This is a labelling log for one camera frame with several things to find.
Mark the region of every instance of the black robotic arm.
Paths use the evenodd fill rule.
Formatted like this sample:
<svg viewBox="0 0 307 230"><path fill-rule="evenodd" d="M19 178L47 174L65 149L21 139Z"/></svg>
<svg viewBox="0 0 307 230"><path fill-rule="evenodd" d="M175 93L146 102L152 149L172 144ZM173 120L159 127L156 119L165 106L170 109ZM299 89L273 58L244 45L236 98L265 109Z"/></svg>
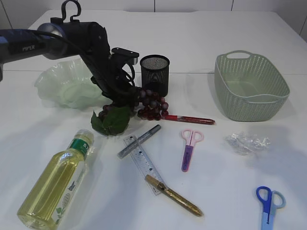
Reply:
<svg viewBox="0 0 307 230"><path fill-rule="evenodd" d="M64 23L66 4L72 1L78 13ZM81 14L76 0L66 0L62 4L62 18L51 18L37 30L0 30L0 81L3 64L23 58L44 55L49 59L60 59L80 55L91 73L92 82L102 90L102 94L118 106L133 105L137 97L134 85L134 69L139 54L122 48L112 49L104 27L96 22L81 23L74 19ZM122 68L128 65L130 76Z"/></svg>

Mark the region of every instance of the grape cluster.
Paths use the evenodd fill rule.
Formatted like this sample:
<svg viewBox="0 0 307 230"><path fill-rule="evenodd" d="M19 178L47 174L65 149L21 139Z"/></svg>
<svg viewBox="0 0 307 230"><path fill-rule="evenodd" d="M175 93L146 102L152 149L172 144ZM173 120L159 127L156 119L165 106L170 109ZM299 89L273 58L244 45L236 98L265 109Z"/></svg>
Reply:
<svg viewBox="0 0 307 230"><path fill-rule="evenodd" d="M143 109L138 111L138 117L142 119L159 121L162 117L168 115L168 103L157 92L140 90L139 102L144 106Z"/></svg>
<svg viewBox="0 0 307 230"><path fill-rule="evenodd" d="M151 90L145 90L139 88L139 95L132 105L131 108L131 116L135 115L135 108L140 105L140 103L144 106L143 109L139 109L137 114L138 117L142 119L147 119L149 121L161 120L162 117L168 115L168 103L165 102L164 97L160 97L157 92L153 92ZM99 113L98 117L100 120L104 120L107 116L107 113L111 111L115 107L115 104L106 104L102 107L102 111Z"/></svg>

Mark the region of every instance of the grape leaf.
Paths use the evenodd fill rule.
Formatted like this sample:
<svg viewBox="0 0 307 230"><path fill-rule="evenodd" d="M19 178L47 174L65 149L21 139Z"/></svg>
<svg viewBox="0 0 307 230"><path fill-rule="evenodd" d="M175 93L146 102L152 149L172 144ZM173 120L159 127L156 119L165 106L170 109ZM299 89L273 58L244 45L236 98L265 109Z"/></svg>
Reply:
<svg viewBox="0 0 307 230"><path fill-rule="evenodd" d="M130 120L130 108L125 107L114 107L108 112L103 122L93 112L91 119L92 127L97 132L104 135L120 134L125 131Z"/></svg>
<svg viewBox="0 0 307 230"><path fill-rule="evenodd" d="M99 133L109 135L107 130L103 127L102 121L99 117L96 116L96 113L93 112L92 119L91 119L92 128Z"/></svg>

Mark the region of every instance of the pen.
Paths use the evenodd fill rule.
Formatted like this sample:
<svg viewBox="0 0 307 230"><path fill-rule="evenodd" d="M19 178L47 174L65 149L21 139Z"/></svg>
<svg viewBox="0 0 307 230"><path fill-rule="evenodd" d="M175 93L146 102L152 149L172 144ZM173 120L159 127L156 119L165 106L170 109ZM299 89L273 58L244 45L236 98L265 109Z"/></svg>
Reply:
<svg viewBox="0 0 307 230"><path fill-rule="evenodd" d="M162 117L162 119L169 120L169 121L197 123L197 124L202 124L202 125L215 125L215 121L212 119L192 117L192 116L167 115L165 117Z"/></svg>
<svg viewBox="0 0 307 230"><path fill-rule="evenodd" d="M167 188L162 182L156 180L150 175L146 175L145 180L149 184L151 184L153 187L161 191L161 193L163 193L164 195L168 196L169 198L171 198L172 200L180 204L187 211L193 213L195 216L198 216L198 217L203 216L202 211L197 206L189 202L187 199L183 198L181 195L179 195L172 189Z"/></svg>
<svg viewBox="0 0 307 230"><path fill-rule="evenodd" d="M153 134L158 132L161 129L160 125L156 125L151 130L144 133L142 136L138 138L137 141L132 142L129 144L126 148L124 148L122 151L120 151L117 156L120 159L123 159L125 156L127 156L132 150L134 150L136 147L138 147L139 144L142 144L144 141L146 141L148 138L152 137Z"/></svg>

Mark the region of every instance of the scissors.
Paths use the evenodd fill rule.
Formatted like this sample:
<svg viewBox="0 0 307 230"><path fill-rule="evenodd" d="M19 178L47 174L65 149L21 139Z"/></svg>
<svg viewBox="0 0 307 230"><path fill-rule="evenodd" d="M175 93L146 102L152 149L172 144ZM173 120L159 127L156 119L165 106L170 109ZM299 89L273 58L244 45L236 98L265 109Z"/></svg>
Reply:
<svg viewBox="0 0 307 230"><path fill-rule="evenodd" d="M266 190L268 192L267 200L264 200L260 196L260 190ZM276 210L283 208L286 205L286 199L280 192L271 191L268 187L265 186L260 186L259 188L257 188L256 195L260 202L263 204L261 230L272 230ZM279 198L282 200L282 203L280 205L274 204L275 195L279 196Z"/></svg>
<svg viewBox="0 0 307 230"><path fill-rule="evenodd" d="M195 139L195 134L199 134L200 138ZM184 149L184 155L181 165L181 170L183 172L187 172L189 170L189 165L193 153L194 146L197 142L200 142L204 139L203 134L200 131L185 129L181 132L181 136L184 140L186 140L186 148Z"/></svg>

